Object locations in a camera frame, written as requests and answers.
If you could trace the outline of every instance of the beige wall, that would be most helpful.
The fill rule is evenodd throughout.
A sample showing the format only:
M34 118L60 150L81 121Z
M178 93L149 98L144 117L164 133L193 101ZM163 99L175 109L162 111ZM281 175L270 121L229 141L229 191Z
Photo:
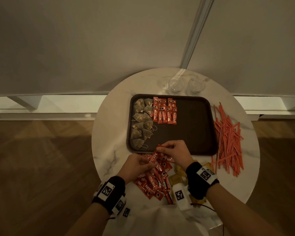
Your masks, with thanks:
M0 95L110 91L179 67L200 0L0 0Z
M295 95L295 0L215 0L188 69L233 94Z

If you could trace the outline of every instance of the black wristband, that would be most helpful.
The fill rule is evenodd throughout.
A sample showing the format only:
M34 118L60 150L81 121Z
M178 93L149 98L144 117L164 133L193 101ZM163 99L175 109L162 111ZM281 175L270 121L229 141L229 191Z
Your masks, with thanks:
M113 209L116 208L119 212L125 206L126 184L123 178L119 176L111 177L103 184L97 195L92 200L92 203L99 203L106 208L109 214L113 214Z
M202 168L202 165L198 162L191 163L187 169L186 174L188 178L188 190L190 194L196 199L203 199L206 196L208 189L216 183L219 183L218 179L215 179L212 183L208 183L197 172ZM216 175L211 170L206 170L207 179Z

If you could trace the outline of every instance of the white baseboard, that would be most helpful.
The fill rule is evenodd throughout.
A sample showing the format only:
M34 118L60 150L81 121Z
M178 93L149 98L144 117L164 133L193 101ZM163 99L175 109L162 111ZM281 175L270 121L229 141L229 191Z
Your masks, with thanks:
M0 120L94 120L106 95L43 95L37 109L28 110L0 97ZM251 121L295 119L295 97L235 96Z

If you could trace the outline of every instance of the black tray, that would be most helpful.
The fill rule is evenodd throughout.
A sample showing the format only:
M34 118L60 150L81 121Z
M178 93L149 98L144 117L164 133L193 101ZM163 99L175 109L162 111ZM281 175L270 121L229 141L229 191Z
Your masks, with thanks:
M135 114L133 106L135 101L140 98L146 99L173 98L176 100L177 106L177 125L172 124L153 124L157 127L157 131L153 132L153 136L148 138L144 144L148 148L135 150L130 143L132 125L137 121L132 116ZM192 155L208 155L216 154L218 150L218 142L214 128L214 122L211 112L211 106L208 100L202 97L189 96L170 96L170 95L149 95L136 94L130 100L130 113L127 133L127 147L135 153L151 153L155 151L158 144L163 144L169 140L184 140Z

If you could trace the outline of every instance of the glass cup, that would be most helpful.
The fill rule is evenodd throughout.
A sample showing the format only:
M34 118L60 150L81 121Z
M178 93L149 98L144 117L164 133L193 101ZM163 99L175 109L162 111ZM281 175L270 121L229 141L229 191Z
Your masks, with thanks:
M198 94L205 89L205 83L201 79L192 78L188 83L191 93Z
M167 87L173 92L180 92L184 89L185 84L179 76L174 76L168 81Z

